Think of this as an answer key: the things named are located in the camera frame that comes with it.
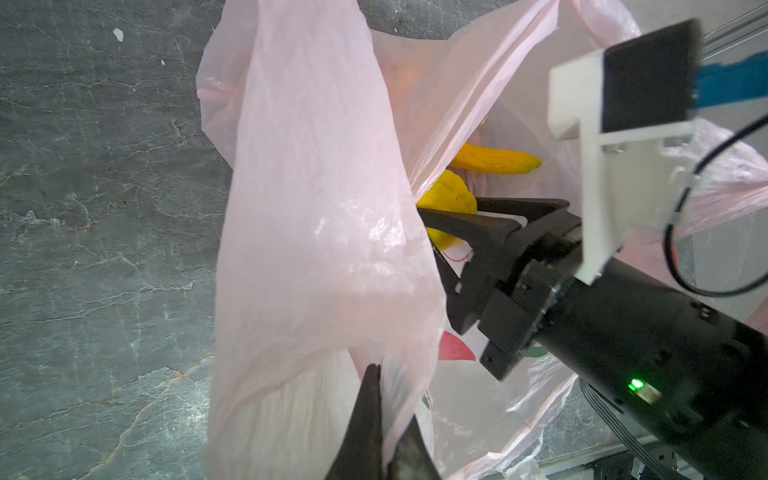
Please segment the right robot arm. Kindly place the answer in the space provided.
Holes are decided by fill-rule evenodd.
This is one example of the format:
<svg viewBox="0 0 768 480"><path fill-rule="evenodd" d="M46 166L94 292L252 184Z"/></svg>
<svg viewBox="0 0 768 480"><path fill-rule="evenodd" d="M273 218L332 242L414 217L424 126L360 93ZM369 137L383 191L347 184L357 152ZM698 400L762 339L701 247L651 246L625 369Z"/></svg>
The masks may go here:
<svg viewBox="0 0 768 480"><path fill-rule="evenodd" d="M578 280L582 221L564 200L419 214L471 247L460 272L438 271L451 327L480 330L496 379L539 343L706 478L766 477L764 334L617 259Z"/></svg>

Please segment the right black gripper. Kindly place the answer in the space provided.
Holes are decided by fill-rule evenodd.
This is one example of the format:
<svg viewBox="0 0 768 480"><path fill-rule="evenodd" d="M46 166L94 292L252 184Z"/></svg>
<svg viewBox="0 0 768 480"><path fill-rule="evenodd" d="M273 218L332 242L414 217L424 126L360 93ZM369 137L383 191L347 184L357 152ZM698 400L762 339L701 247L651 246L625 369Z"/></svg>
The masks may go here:
<svg viewBox="0 0 768 480"><path fill-rule="evenodd" d="M418 213L427 228L471 246L471 259L446 289L448 319L459 334L475 326L487 338L478 359L502 381L532 343L545 305L570 276L557 263L578 249L581 219L563 210L570 206L563 199L478 197L476 203L479 212L532 222L522 226L512 218L422 208Z"/></svg>

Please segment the yellow fake lemon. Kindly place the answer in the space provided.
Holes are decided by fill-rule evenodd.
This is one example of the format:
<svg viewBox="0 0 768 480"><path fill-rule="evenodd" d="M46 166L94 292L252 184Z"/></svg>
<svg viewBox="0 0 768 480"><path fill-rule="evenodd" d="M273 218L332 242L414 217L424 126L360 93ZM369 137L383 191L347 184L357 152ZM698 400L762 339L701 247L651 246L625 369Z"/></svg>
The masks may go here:
<svg viewBox="0 0 768 480"><path fill-rule="evenodd" d="M464 180L445 170L433 186L419 199L418 208L462 214L476 214L477 201Z"/></svg>

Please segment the pink plastic fruit-print bag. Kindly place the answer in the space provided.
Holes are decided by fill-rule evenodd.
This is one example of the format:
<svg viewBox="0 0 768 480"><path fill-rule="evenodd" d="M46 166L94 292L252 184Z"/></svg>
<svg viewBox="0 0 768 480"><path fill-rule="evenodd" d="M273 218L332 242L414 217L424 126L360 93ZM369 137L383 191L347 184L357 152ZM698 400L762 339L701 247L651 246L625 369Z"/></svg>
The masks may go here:
<svg viewBox="0 0 768 480"><path fill-rule="evenodd" d="M519 1L446 40L372 30L354 1L225 4L197 75L204 132L233 169L211 478L326 479L370 364L381 366L383 479L413 416L445 479L540 478L533 442L574 385L623 432L631 417L539 343L502 381L481 365L487 339L451 327L437 265L460 272L471 247L427 228L417 202L450 170L476 199L563 199L582 221L580 143L551 134L549 73L648 33L619 1ZM767 163L745 143L765 123L730 132L701 109L692 139L662 149L712 160L673 239L632 229L612 259L724 313L708 304L707 276L683 273L677 240L766 206ZM452 168L466 143L542 165Z"/></svg>

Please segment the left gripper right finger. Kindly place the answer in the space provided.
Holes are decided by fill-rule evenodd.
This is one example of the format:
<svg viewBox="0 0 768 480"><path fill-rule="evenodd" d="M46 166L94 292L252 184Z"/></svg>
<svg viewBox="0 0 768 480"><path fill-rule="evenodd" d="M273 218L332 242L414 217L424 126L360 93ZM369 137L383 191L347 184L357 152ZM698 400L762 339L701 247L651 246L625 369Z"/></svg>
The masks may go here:
<svg viewBox="0 0 768 480"><path fill-rule="evenodd" d="M388 480L441 480L426 448L416 416L396 445L388 464Z"/></svg>

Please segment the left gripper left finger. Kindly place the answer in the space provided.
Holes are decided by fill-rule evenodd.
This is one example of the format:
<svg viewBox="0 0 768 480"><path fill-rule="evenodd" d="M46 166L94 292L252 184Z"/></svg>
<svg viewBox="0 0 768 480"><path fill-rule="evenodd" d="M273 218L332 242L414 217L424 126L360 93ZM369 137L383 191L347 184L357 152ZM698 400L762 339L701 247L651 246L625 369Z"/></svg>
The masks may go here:
<svg viewBox="0 0 768 480"><path fill-rule="evenodd" d="M364 373L348 428L327 480L383 479L381 366Z"/></svg>

